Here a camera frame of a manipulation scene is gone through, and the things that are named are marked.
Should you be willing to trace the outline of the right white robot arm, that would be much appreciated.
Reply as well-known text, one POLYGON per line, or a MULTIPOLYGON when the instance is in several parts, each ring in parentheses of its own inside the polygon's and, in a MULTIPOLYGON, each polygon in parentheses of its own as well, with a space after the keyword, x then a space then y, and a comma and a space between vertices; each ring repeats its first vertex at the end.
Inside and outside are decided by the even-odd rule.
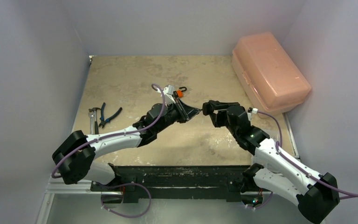
POLYGON ((265 131, 250 122, 249 111, 239 103, 210 100, 202 106, 214 127, 226 127, 244 150, 261 163, 243 172, 242 191, 268 189, 297 206, 313 224, 320 224, 339 204, 337 180, 306 167, 284 151, 265 131))

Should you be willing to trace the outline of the orange black padlock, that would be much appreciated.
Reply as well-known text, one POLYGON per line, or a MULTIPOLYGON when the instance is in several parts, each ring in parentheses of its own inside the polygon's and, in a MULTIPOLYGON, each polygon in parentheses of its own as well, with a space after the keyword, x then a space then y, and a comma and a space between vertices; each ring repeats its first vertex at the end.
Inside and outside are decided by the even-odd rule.
POLYGON ((187 91, 185 86, 179 87, 177 90, 173 91, 172 96, 174 98, 182 98, 184 96, 184 92, 187 91))

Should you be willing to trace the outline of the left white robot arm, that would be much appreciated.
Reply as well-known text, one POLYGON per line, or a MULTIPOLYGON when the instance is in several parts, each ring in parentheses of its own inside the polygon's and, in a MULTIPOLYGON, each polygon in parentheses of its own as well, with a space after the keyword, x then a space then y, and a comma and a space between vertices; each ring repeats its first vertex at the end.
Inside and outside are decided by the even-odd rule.
POLYGON ((158 133, 170 125, 186 123, 200 111, 176 99, 168 106, 154 104, 139 121, 119 131, 94 135, 74 131, 53 152, 56 167, 51 176, 62 178, 67 185, 80 180, 93 180, 102 183, 107 190, 114 191, 120 186, 119 176, 108 165, 98 166, 95 159, 118 150, 145 146, 156 140, 158 133))

